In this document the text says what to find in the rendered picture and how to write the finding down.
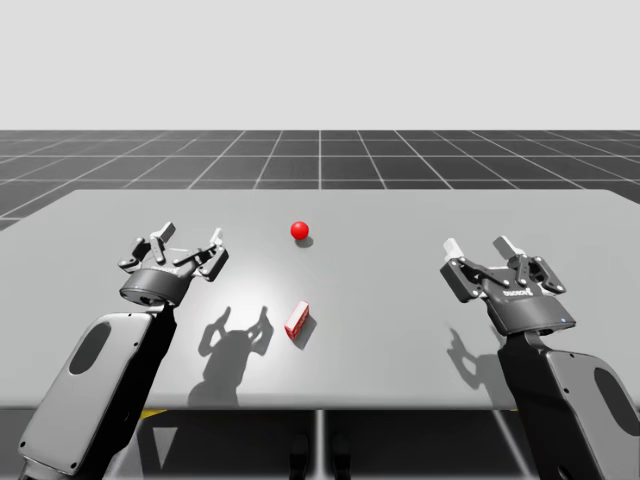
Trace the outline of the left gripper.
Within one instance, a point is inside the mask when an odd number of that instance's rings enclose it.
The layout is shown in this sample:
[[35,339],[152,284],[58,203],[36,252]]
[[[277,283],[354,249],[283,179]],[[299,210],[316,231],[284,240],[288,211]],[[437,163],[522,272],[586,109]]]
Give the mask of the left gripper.
[[214,231],[207,248],[189,251],[165,264],[165,247],[175,231],[175,225],[167,222],[148,237],[134,239],[129,252],[118,261],[118,267],[129,274],[119,290],[122,298],[142,306],[179,306],[194,276],[216,279],[229,258],[223,230]]

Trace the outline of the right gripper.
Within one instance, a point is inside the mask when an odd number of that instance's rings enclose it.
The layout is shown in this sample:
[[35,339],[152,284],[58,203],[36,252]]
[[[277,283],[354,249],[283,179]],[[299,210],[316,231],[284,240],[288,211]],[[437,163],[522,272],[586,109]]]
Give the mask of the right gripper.
[[566,292],[564,284],[540,256],[529,256],[506,236],[494,247],[514,272],[509,284],[493,270],[468,260],[454,238],[447,239],[445,264],[440,273],[456,298],[467,303],[484,294],[489,318],[503,336],[527,331],[548,335],[549,331],[573,328],[576,321],[553,296]]

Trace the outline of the red and white carton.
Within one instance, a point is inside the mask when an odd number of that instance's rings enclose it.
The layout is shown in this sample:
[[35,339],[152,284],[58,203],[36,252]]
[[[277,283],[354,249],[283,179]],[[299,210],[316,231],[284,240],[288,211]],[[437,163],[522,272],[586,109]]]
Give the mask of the red and white carton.
[[285,333],[291,340],[295,340],[299,335],[309,316],[309,310],[309,304],[305,301],[300,301],[285,322]]

